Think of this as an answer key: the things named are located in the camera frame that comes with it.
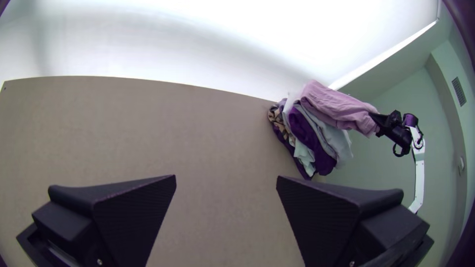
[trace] pile of clothes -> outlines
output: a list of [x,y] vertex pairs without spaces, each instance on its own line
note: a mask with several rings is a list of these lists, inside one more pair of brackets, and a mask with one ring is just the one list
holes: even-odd
[[377,109],[349,95],[310,81],[303,90],[271,106],[268,118],[302,176],[328,175],[351,158],[347,130],[369,137],[379,131],[369,112]]

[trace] purple shirt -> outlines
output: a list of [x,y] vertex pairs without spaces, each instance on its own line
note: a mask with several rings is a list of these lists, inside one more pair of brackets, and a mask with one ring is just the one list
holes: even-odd
[[331,173],[336,165],[336,160],[323,150],[316,133],[305,119],[305,116],[293,107],[288,113],[288,123],[295,138],[315,154],[316,171],[323,176]]
[[[272,130],[274,130],[274,133],[277,135],[277,139],[282,143],[284,144],[284,146],[287,148],[287,150],[289,151],[290,155],[292,156],[292,159],[294,160],[295,162],[295,165],[297,166],[297,169],[298,171],[300,172],[300,174],[303,176],[303,178],[305,180],[311,180],[312,178],[307,174],[307,172],[305,171],[305,167],[300,163],[300,161],[295,158],[293,155],[294,155],[294,152],[295,152],[295,147],[291,146],[291,144],[289,143],[288,139],[285,139],[284,137],[284,134],[287,134],[287,133],[283,133],[281,132],[282,129],[285,128],[284,125],[281,125],[281,127],[277,126],[276,124],[279,124],[279,122],[282,122],[282,110],[284,108],[284,105],[285,105],[285,101],[286,101],[286,98],[282,99],[282,101],[280,101],[279,103],[276,103],[274,104],[271,109],[269,110],[270,113],[272,113],[273,115],[269,117],[269,121],[271,122],[272,124]],[[276,118],[275,117],[275,112],[273,111],[275,108],[278,108],[280,113],[277,115],[278,117],[280,118]]]
[[368,137],[379,131],[368,114],[378,113],[375,107],[332,90],[315,80],[305,85],[300,103],[315,117],[339,129],[354,129]]

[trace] white wall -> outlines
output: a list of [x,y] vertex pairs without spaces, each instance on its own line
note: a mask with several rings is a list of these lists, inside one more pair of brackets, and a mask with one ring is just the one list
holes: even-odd
[[[448,255],[447,243],[452,233],[457,177],[452,164],[453,145],[447,119],[437,91],[425,68],[371,102],[378,111],[388,114],[394,109],[419,118],[425,134],[426,193],[418,215],[430,224],[428,234],[435,241],[422,267],[436,267]],[[354,159],[342,170],[335,170],[327,182],[367,188],[404,190],[403,205],[414,198],[415,167],[411,155],[397,158],[392,154],[393,142],[386,137],[366,138],[351,132]]]
[[310,78],[331,84],[436,10],[437,0],[15,0],[0,18],[0,83],[116,76],[277,101]]

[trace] ceiling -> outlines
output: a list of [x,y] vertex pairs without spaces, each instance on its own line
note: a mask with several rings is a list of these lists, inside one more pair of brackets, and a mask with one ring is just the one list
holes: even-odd
[[[308,79],[337,81],[430,24],[436,12],[437,0],[16,0],[0,18],[0,82],[115,76],[279,100]],[[370,71],[343,90],[382,90],[405,77],[407,65],[423,65],[425,51],[417,60],[414,53],[407,52],[408,62],[381,63],[371,70],[381,69],[378,75]],[[373,83],[388,69],[388,83]]]

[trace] light green wall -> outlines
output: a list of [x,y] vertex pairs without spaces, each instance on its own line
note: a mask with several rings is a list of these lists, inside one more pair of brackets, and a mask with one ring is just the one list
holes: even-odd
[[[447,243],[452,232],[457,171],[453,165],[453,145],[447,119],[435,86],[425,68],[394,86],[372,103],[379,112],[394,109],[413,113],[425,134],[426,186],[424,204],[419,216],[430,224],[429,236],[435,241],[422,267],[437,267],[449,256]],[[327,177],[328,183],[367,188],[404,190],[403,205],[414,198],[415,167],[411,155],[397,158],[392,154],[393,142],[386,137],[366,138],[352,131],[354,159],[342,170]]]
[[[453,101],[459,116],[463,132],[466,152],[466,172],[467,172],[467,198],[465,205],[464,225],[470,214],[472,203],[475,199],[475,99],[473,88],[468,79],[467,72],[463,67],[454,47],[450,41],[441,44],[432,52],[432,56],[442,71],[445,82],[449,85]],[[454,78],[458,77],[465,92],[467,103],[461,107],[451,85]]]

